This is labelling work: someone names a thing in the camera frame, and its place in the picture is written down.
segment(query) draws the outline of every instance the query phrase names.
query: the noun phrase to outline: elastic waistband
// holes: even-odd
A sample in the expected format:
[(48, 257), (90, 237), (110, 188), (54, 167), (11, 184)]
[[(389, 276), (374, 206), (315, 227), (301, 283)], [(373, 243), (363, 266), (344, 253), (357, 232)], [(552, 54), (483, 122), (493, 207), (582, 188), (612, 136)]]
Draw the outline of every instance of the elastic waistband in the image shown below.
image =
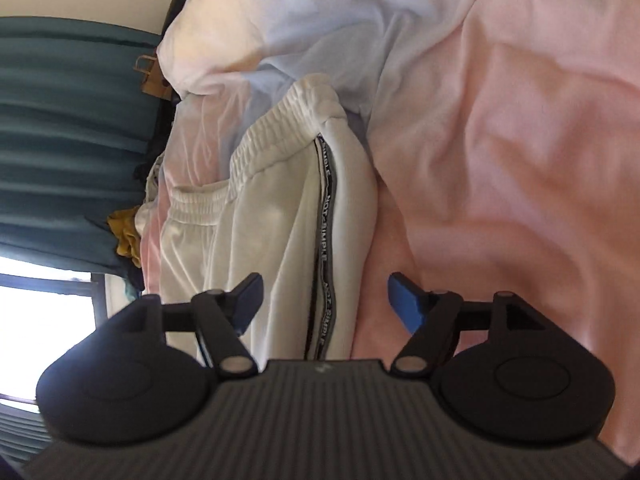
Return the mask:
[(328, 120), (346, 120), (329, 81), (324, 74), (311, 74), (293, 83), (282, 101), (244, 134), (231, 156), (229, 180), (175, 187), (168, 217), (187, 224), (217, 225), (225, 203), (235, 200), (251, 177), (306, 148)]
[(228, 200), (264, 169), (307, 147), (329, 119), (346, 119), (329, 76), (311, 74), (293, 83), (276, 106), (244, 134), (230, 164)]
[(175, 187), (168, 217), (185, 224), (217, 225), (227, 193), (228, 180), (208, 186)]

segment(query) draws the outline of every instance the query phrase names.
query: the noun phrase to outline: brown paper bag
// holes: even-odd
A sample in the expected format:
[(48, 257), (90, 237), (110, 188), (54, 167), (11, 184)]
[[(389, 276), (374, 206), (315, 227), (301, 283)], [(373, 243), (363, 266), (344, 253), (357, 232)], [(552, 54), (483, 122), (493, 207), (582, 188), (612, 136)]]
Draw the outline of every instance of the brown paper bag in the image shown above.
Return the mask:
[[(142, 61), (146, 61), (145, 66), (141, 66)], [(145, 75), (142, 81), (142, 91), (145, 94), (166, 99), (167, 101), (171, 100), (171, 85), (162, 75), (156, 56), (148, 56), (147, 54), (139, 56), (133, 70), (142, 72)]]

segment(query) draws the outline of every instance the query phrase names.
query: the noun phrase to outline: teal curtain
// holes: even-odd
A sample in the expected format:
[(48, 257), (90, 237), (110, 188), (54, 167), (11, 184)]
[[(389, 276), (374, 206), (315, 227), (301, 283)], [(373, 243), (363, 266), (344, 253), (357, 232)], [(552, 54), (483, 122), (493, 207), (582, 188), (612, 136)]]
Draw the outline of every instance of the teal curtain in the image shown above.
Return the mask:
[(124, 275), (107, 216), (143, 199), (159, 100), (133, 70), (159, 36), (104, 23), (0, 18), (0, 255)]

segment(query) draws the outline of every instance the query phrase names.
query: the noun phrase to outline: yellow cloth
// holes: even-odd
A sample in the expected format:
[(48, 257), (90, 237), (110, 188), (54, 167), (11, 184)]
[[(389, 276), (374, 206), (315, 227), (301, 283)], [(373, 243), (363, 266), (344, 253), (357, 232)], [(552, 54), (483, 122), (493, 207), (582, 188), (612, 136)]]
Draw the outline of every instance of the yellow cloth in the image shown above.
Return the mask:
[(107, 224), (111, 232), (118, 239), (116, 253), (120, 256), (131, 258), (137, 268), (141, 268), (140, 263), (140, 235), (136, 231), (136, 212), (140, 206), (132, 209), (114, 211), (107, 218)]

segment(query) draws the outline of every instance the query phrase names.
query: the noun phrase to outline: window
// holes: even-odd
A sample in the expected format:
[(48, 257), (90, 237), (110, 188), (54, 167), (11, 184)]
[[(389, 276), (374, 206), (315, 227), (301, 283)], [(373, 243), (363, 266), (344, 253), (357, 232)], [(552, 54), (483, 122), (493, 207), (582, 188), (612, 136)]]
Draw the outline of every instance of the window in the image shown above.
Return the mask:
[(36, 411), (41, 373), (104, 320), (103, 275), (0, 258), (0, 402)]

